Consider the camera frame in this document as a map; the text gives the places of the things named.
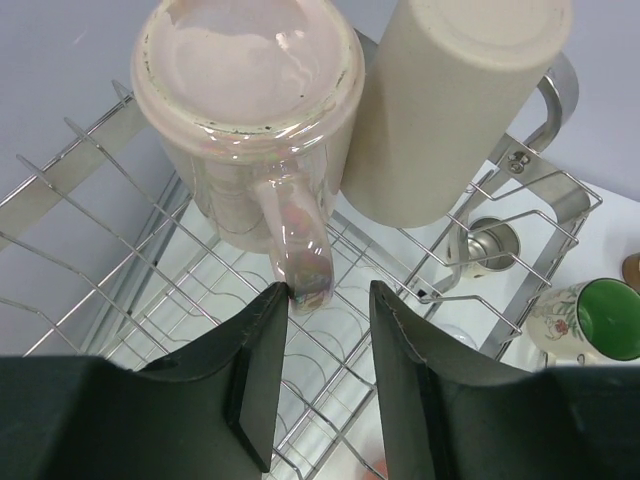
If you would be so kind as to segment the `tall beige cup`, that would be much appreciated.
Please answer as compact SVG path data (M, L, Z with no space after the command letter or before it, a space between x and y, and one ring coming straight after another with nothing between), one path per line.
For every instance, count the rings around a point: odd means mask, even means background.
M366 74L342 180L368 219L444 217L564 47L568 1L401 1Z

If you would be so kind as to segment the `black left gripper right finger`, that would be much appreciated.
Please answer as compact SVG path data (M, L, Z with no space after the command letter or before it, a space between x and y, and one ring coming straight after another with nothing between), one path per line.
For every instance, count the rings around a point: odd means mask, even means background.
M635 479L639 371L530 373L471 349L374 281L369 317L393 479Z

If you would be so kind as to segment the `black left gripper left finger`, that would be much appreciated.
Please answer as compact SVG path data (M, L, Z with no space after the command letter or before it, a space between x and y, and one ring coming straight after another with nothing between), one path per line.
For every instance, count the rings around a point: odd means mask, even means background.
M275 283L141 370L96 356L1 361L5 479L259 479L270 470L288 322Z

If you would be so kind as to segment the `iridescent pink mug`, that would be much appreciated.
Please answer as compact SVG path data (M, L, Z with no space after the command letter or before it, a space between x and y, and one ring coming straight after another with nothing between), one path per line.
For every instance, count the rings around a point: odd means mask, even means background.
M327 223L365 80L329 1L163 1L135 43L137 104L201 213L270 257L292 307L335 287Z

